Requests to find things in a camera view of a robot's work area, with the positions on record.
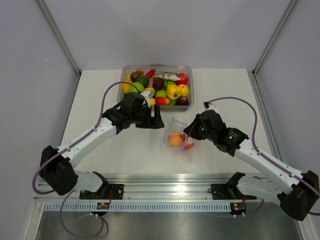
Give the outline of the clear zip top bag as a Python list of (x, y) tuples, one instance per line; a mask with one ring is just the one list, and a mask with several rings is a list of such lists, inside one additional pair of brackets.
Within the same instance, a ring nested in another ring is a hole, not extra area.
[(187, 127), (187, 124), (179, 120), (174, 115), (169, 121), (169, 125), (166, 127), (162, 142), (163, 144), (175, 153), (179, 153), (185, 158), (185, 161), (192, 163), (192, 157), (195, 150), (194, 139), (183, 130)]

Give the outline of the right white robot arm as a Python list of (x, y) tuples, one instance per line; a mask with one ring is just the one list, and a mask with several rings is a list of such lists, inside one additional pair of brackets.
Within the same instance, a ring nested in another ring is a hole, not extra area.
[(319, 199), (319, 177), (286, 165), (259, 150), (254, 141), (237, 128), (226, 126), (212, 109), (195, 116), (183, 132), (194, 140), (209, 140), (223, 153), (235, 157), (262, 173), (267, 181), (236, 172), (226, 183), (230, 197), (253, 196), (278, 206), (291, 218), (303, 221)]

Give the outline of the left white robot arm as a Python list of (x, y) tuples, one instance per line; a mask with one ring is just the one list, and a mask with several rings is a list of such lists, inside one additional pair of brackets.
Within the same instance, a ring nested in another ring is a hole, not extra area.
[(151, 105), (153, 92), (132, 92), (123, 101), (103, 112), (90, 129), (57, 148), (47, 146), (41, 155), (38, 175), (60, 196), (74, 190), (103, 199), (109, 181), (100, 173), (77, 171), (77, 165), (96, 147), (135, 125), (140, 129), (162, 129), (160, 107)]

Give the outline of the orange peach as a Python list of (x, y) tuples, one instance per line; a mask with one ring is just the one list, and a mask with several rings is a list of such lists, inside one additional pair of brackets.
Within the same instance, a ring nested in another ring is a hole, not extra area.
[(172, 148), (180, 148), (184, 141), (185, 136), (180, 132), (173, 132), (167, 136), (167, 142)]

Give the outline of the green apple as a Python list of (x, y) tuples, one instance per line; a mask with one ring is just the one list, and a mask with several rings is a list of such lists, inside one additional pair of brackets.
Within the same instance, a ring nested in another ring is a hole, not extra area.
[(141, 84), (140, 82), (133, 82), (132, 83), (134, 86), (130, 86), (129, 88), (129, 92), (130, 93), (142, 93), (145, 91), (145, 87), (143, 84)]

